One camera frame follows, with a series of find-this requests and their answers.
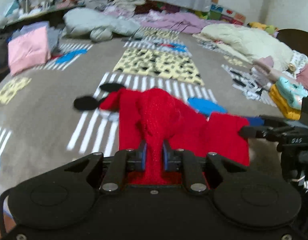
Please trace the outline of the red knit sweater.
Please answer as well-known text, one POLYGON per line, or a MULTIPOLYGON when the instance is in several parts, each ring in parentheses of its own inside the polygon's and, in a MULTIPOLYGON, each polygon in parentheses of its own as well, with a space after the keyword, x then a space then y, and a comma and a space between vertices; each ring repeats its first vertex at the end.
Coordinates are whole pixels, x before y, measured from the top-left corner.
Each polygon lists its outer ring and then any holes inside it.
POLYGON ((214 112, 209 118, 197 113, 168 92, 154 88, 144 92, 121 88, 101 100, 99 108, 119 112, 119 149, 147 144, 144 171, 130 172, 132 185, 172 185, 181 182, 177 172, 166 172, 163 142, 189 150, 197 157, 216 152, 241 165, 249 165, 248 142, 239 135, 246 118, 214 112))

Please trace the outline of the yellow folded garment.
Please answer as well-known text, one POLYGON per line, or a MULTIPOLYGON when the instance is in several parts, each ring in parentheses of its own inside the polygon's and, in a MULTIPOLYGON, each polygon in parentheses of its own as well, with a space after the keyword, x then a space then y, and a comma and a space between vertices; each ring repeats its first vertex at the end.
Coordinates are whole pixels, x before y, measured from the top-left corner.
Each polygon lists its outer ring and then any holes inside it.
POLYGON ((301 111, 294 109, 288 105, 287 100, 281 96, 276 85, 272 85, 269 91, 269 96, 276 104, 277 108, 281 111, 285 118, 289 120, 299 120, 301 117, 301 111))

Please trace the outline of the mint folded garment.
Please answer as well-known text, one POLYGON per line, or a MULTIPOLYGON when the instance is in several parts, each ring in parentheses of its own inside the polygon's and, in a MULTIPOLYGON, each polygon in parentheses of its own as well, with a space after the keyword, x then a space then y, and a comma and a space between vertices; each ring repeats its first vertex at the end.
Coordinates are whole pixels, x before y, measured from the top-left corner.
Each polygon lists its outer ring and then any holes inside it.
POLYGON ((308 92, 302 85, 291 83, 285 77, 280 77, 276 81, 276 87, 291 108, 301 110, 302 100, 308 96, 308 92))

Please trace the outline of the beige folded garment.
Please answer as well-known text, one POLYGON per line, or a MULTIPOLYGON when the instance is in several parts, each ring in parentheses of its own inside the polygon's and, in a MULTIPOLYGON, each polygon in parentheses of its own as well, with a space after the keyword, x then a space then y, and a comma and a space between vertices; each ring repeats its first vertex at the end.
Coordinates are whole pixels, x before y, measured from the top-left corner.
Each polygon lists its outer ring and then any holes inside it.
POLYGON ((255 81, 262 87, 273 84, 283 77, 290 81, 290 77, 286 76, 279 70, 274 68, 274 61, 271 56, 262 57, 258 60, 253 60, 251 75, 255 81))

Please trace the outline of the pink pillow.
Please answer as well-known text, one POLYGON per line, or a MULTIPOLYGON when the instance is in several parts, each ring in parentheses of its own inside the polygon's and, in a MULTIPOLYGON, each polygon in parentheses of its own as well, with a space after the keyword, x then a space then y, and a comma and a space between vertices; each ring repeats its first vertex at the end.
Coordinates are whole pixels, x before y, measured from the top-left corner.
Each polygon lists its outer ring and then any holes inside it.
POLYGON ((297 74, 296 81, 308 89, 308 64, 306 64, 297 74))

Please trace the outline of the cream fluffy blanket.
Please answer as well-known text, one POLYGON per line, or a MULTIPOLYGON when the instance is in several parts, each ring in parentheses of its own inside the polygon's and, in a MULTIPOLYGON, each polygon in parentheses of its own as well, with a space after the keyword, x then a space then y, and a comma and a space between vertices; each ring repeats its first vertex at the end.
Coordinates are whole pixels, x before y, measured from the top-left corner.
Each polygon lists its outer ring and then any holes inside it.
POLYGON ((193 37, 214 41, 219 48, 250 64, 253 60, 270 56, 274 61, 274 68, 281 72, 288 69, 293 57, 290 47, 257 28, 226 23, 211 24, 193 37))

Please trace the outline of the dark wooden headboard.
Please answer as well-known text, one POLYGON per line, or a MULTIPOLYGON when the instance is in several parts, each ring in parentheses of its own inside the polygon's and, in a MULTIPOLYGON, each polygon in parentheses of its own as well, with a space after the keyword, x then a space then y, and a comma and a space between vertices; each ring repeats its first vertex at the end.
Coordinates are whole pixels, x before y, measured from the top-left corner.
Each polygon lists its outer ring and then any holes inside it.
POLYGON ((308 32, 299 29, 281 29, 277 39, 285 43, 292 50, 296 50, 308 57, 308 32))

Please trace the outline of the cartoon patchwork bed cover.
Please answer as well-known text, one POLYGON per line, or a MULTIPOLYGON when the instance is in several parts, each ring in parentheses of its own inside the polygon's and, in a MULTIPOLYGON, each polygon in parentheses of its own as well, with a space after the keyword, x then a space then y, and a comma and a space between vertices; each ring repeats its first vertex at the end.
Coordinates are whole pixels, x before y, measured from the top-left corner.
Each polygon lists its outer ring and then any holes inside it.
POLYGON ((0 84, 0 93, 15 83, 13 98, 0 99, 0 193, 43 172, 93 152, 112 155, 118 149, 118 121, 104 111, 81 113, 72 107, 83 95, 105 97, 99 86, 121 82, 134 90, 158 87, 187 100, 211 100, 237 115, 280 116, 266 93, 246 98, 227 67, 248 72, 250 66, 209 51, 181 34, 191 57, 128 47, 119 38, 99 44, 64 40, 62 48, 88 52, 65 64, 34 67, 0 84))

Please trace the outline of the purple blanket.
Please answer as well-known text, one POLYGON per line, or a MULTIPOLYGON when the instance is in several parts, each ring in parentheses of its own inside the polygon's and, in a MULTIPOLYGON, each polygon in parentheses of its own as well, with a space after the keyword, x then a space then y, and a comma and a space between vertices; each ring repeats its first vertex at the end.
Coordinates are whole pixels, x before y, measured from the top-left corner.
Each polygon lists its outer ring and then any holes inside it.
POLYGON ((150 10, 145 14, 135 14, 116 6, 109 6, 104 10, 106 15, 115 16, 121 19, 132 20, 142 27, 166 29, 186 34, 198 34, 213 21, 204 20, 190 12, 176 12, 167 14, 150 10))

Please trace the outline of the light grey puffer jacket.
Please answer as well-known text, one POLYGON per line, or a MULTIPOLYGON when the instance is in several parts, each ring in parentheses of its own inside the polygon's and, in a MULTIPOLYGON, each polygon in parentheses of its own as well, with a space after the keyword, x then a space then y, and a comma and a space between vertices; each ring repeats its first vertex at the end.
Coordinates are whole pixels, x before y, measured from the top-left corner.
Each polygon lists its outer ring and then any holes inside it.
POLYGON ((63 20, 63 34, 71 38, 89 36, 93 42, 108 41, 114 34, 134 36, 140 24, 131 19, 117 18, 89 8, 68 11, 63 20))

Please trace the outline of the grey folded garment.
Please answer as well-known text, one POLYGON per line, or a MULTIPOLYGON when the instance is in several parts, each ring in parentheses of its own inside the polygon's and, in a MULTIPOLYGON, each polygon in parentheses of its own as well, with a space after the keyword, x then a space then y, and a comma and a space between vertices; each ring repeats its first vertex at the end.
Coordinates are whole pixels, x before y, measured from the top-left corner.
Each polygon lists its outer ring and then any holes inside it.
POLYGON ((50 54, 52 56, 56 52, 58 52, 60 36, 61 36, 60 29, 56 29, 54 27, 50 27, 47 29, 48 47, 49 47, 50 54))

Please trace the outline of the pink folded sweatshirt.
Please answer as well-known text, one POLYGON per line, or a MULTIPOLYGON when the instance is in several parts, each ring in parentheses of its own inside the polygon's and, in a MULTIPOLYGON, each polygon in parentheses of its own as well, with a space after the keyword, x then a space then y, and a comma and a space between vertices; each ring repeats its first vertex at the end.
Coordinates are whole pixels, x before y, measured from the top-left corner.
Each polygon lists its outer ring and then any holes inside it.
POLYGON ((50 58, 46 27, 34 29, 8 43, 8 67, 11 76, 45 64, 50 58))

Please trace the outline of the striped folded cloth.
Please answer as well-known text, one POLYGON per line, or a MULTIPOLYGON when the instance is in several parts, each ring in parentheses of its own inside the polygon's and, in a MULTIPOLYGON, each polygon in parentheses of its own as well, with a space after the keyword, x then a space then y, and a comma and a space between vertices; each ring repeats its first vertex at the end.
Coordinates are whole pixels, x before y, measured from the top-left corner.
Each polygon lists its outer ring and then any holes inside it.
POLYGON ((118 7, 136 7, 144 5, 146 0, 109 0, 109 2, 118 7))

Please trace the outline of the dark low cluttered table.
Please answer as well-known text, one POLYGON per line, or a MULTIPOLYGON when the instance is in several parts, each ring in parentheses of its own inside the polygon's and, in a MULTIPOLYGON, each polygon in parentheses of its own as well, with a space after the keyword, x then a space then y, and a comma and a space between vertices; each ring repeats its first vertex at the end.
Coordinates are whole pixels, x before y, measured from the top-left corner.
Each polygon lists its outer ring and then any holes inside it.
POLYGON ((70 5, 67 7, 56 8, 49 7, 41 10, 34 9, 29 13, 23 12, 23 9, 15 9, 7 16, 0 15, 0 33, 15 31, 25 25, 37 22, 48 22, 50 27, 57 27, 64 24, 64 15, 72 9, 85 8, 85 4, 70 5))

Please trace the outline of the lavender folded garment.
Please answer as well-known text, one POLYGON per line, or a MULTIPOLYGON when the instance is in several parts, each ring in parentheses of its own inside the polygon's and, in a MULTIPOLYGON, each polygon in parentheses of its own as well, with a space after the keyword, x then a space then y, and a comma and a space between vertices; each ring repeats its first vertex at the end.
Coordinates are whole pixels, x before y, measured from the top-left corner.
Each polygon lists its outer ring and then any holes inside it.
POLYGON ((33 24, 30 24, 30 25, 24 25, 21 30, 20 30, 20 33, 28 33, 30 31, 33 31, 35 29, 39 29, 39 28, 42 28, 42 27, 49 27, 49 22, 48 21, 41 21, 41 22, 35 22, 33 24))

